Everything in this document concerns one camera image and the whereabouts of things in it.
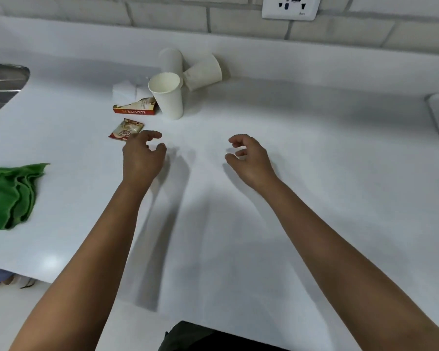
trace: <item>white countertop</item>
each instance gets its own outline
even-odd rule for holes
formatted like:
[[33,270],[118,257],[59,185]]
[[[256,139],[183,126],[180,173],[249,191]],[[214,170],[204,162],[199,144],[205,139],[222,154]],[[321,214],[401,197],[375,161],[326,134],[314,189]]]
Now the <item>white countertop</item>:
[[[0,231],[0,268],[52,282],[122,179],[111,85],[156,69],[0,52],[29,67],[0,110],[0,166],[48,162],[28,222]],[[249,133],[280,177],[439,324],[439,139],[419,97],[232,79],[185,116],[126,116],[164,134],[119,297],[291,350],[357,350],[266,203],[225,165]]]

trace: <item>wall socket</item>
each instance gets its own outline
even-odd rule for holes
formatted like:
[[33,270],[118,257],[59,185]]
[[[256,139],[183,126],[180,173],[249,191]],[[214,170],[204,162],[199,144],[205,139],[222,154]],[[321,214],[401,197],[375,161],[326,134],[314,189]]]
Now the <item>wall socket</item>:
[[321,0],[263,0],[262,18],[312,21]]

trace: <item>wall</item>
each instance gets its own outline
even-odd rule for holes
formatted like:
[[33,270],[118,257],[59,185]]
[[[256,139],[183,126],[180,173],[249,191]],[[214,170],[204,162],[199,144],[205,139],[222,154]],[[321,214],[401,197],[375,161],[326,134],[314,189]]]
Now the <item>wall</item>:
[[439,54],[439,0],[322,0],[313,22],[263,20],[262,2],[0,0],[0,14]]

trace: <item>green towel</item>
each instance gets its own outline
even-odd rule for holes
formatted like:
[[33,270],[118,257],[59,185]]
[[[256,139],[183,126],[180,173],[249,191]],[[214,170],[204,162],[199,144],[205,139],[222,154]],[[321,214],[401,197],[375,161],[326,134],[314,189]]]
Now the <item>green towel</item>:
[[26,221],[34,207],[35,182],[48,164],[0,167],[0,229]]

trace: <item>white paper cup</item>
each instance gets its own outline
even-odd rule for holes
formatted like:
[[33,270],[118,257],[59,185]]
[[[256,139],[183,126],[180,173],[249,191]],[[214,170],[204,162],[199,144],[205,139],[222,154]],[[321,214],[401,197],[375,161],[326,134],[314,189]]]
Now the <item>white paper cup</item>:
[[173,72],[162,72],[151,78],[148,88],[158,102],[164,117],[169,119],[182,117],[184,108],[179,75]]
[[184,72],[185,84],[191,91],[221,80],[223,80],[221,67],[213,54]]
[[158,63],[161,72],[173,72],[181,78],[181,87],[183,85],[183,58],[182,53],[174,48],[164,48],[158,54]]

